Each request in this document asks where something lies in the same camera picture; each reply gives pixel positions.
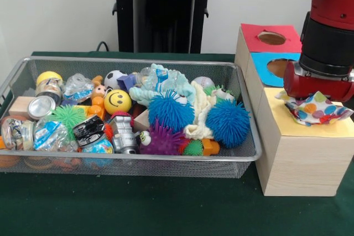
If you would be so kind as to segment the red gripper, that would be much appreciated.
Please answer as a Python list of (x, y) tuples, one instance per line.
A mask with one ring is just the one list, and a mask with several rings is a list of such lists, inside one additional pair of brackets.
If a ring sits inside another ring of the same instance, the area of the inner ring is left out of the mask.
[(321, 92), (331, 101), (347, 102), (353, 97), (353, 72), (347, 77), (324, 77), (304, 70), (297, 61), (287, 63), (284, 89), (290, 97), (307, 98)]

